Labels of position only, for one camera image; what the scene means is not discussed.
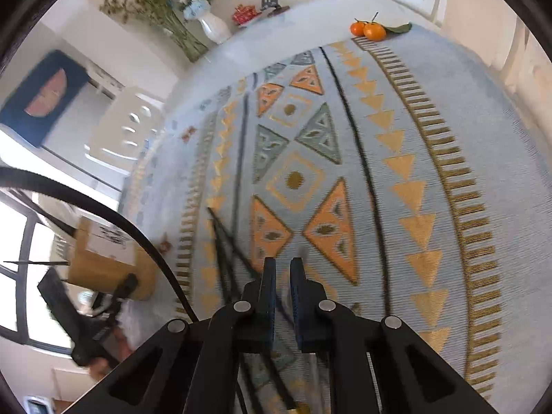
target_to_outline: brown box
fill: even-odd
[[[138,278],[138,287],[130,298],[147,300],[155,289],[157,265],[135,241],[135,265],[122,263],[109,257],[103,257],[87,250],[90,229],[95,221],[81,217],[76,233],[77,244],[70,259],[67,281],[71,284],[89,288],[102,293],[112,294],[115,287],[128,275],[133,273]]]

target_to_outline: brown dot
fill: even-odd
[[[285,107],[284,107],[284,113],[287,115],[287,116],[291,116],[295,113],[295,109],[297,109],[297,107],[295,107],[295,104],[287,104]]]
[[[299,171],[292,171],[288,174],[285,184],[288,185],[288,188],[296,190],[303,185],[304,181],[303,175]]]

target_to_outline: white table surface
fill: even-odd
[[[166,112],[190,110],[219,89],[286,59],[298,52],[352,37],[354,19],[386,26],[412,22],[427,29],[439,28],[420,14],[393,0],[313,0],[266,18],[214,47],[190,67],[171,92]]]

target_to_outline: orange fruit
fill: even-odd
[[[381,24],[375,22],[366,23],[364,25],[363,34],[364,37],[373,42],[379,42],[387,37],[385,28]]]
[[[365,22],[359,22],[358,20],[353,23],[349,29],[351,30],[351,34],[355,37],[362,37],[364,35],[364,25]]]

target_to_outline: vase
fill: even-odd
[[[213,42],[220,45],[232,37],[232,33],[228,25],[224,23],[224,20],[213,15],[211,12],[203,12],[198,16],[198,20],[201,23],[205,35]]]
[[[186,29],[186,26],[175,14],[167,17],[162,27],[170,32],[170,38],[184,51],[190,62],[195,62],[209,51],[209,48],[203,45],[195,38],[194,34]]]

